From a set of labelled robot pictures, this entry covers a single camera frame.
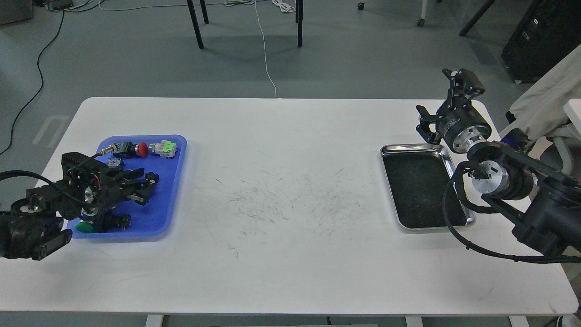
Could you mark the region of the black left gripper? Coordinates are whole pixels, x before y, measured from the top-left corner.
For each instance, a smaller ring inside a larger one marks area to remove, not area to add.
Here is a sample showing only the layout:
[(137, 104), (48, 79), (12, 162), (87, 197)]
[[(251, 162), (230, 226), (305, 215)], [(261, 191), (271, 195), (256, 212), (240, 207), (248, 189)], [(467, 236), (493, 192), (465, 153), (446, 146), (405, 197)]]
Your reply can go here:
[(64, 219), (80, 218), (95, 223), (124, 201), (141, 206), (149, 202), (159, 182), (158, 174), (145, 173), (144, 169), (112, 171), (96, 159), (99, 156), (79, 152), (62, 155), (63, 177), (56, 182), (54, 209)]

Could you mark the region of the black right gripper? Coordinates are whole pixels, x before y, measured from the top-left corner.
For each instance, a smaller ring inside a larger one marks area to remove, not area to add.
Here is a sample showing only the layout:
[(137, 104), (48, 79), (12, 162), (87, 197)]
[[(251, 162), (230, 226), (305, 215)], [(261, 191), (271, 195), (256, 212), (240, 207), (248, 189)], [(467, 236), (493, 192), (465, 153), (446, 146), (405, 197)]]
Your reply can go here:
[(437, 114), (430, 114), (425, 106), (415, 106), (419, 113), (416, 130), (428, 144), (440, 145), (443, 138), (454, 153), (465, 154), (473, 143), (485, 141), (492, 134), (491, 126), (471, 106), (472, 99), (484, 94), (486, 88), (468, 69), (442, 69), (442, 73), (449, 80), (448, 95)]

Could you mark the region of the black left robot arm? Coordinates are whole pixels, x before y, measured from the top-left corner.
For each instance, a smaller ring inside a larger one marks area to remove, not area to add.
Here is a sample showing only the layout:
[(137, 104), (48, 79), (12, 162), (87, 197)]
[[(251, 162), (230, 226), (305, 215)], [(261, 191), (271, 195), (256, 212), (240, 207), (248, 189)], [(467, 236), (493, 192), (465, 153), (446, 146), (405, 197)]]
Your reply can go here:
[(78, 152), (61, 157), (64, 176), (52, 182), (27, 170), (2, 172), (1, 180), (32, 177), (45, 182), (1, 212), (1, 256), (41, 260), (66, 246), (73, 235), (64, 221), (88, 222), (96, 232), (128, 228), (130, 216), (114, 215), (124, 201), (148, 203), (159, 176), (143, 168), (124, 170)]

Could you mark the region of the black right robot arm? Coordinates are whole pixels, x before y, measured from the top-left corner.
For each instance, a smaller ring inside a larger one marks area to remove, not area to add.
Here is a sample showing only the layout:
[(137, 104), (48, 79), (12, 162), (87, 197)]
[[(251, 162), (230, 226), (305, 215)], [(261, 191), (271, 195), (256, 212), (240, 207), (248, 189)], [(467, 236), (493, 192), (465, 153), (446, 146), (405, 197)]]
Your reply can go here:
[[(452, 235), (467, 250), (494, 258), (533, 264), (579, 264), (579, 255), (565, 255), (568, 247), (580, 250), (580, 182), (576, 178), (529, 157), (525, 135), (517, 131), (513, 142), (492, 141), (492, 127), (473, 105), (485, 92), (474, 72), (443, 69), (449, 87), (434, 114), (416, 106), (421, 137), (445, 146), (465, 160), (454, 168), (443, 193), (443, 218)], [(509, 255), (481, 247), (462, 236), (449, 216), (448, 197), (479, 214), (502, 215), (512, 223), (512, 235), (537, 255)]]

